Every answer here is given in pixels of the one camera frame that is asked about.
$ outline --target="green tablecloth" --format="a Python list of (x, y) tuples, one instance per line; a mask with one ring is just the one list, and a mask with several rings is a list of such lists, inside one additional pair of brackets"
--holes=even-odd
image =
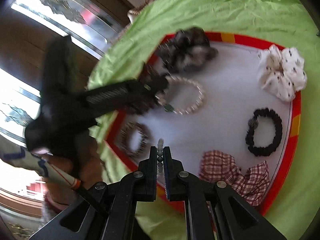
[[(299, 239), (320, 206), (320, 140), (318, 139), (320, 38), (299, 0), (156, 0), (146, 7), (126, 35), (100, 60), (89, 88), (139, 75), (166, 33), (199, 26), (206, 31), (239, 33), (297, 47), (305, 58), (307, 88), (302, 92), (300, 136), (286, 181), (266, 218), (289, 240)], [(106, 162), (106, 182), (119, 181), (128, 170), (104, 142), (116, 114), (98, 119), (92, 128)], [(138, 203), (137, 219), (153, 240), (186, 239), (184, 216), (162, 200)]]

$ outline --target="bracelet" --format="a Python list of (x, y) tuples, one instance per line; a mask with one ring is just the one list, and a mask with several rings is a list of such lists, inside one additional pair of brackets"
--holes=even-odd
[[(254, 130), (258, 127), (258, 116), (269, 117), (273, 120), (276, 128), (276, 135), (273, 141), (267, 147), (256, 147), (254, 146)], [(274, 111), (269, 110), (269, 108), (256, 109), (253, 113), (253, 118), (248, 121), (249, 130), (247, 136), (245, 137), (245, 142), (248, 145), (248, 150), (255, 156), (270, 156), (272, 152), (275, 152), (280, 145), (282, 139), (282, 120), (280, 116)]]
[(196, 103), (191, 105), (190, 107), (187, 107), (187, 109), (174, 108), (172, 105), (167, 103), (163, 93), (158, 93), (156, 95), (156, 98), (158, 99), (158, 104), (164, 106), (166, 112), (173, 112), (175, 114), (191, 114), (193, 112), (196, 112), (199, 109), (199, 107), (203, 105), (204, 89), (199, 82), (194, 81), (192, 79), (182, 78), (179, 76), (166, 76), (165, 78), (167, 79), (169, 85), (174, 83), (189, 84), (193, 85), (199, 90), (199, 97)]
[[(139, 134), (141, 135), (141, 141), (139, 144), (138, 149), (133, 152), (128, 147), (128, 134), (132, 133), (134, 130), (137, 130)], [(139, 154), (143, 153), (144, 150), (147, 147), (148, 144), (148, 135), (146, 133), (146, 127), (143, 124), (137, 123), (137, 122), (128, 122), (120, 131), (121, 133), (121, 147), (126, 152), (126, 154), (130, 157), (137, 157)]]

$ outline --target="black hair tie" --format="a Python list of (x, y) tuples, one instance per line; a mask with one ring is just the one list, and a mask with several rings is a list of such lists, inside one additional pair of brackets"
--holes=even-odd
[[(258, 127), (258, 116), (269, 117), (273, 120), (276, 128), (276, 135), (273, 141), (267, 147), (256, 147), (254, 146), (254, 130)], [(248, 150), (256, 156), (270, 156), (271, 153), (275, 152), (278, 148), (282, 139), (282, 120), (280, 116), (269, 108), (256, 109), (253, 113), (253, 118), (248, 121), (249, 130), (245, 137), (245, 142), (248, 145)]]

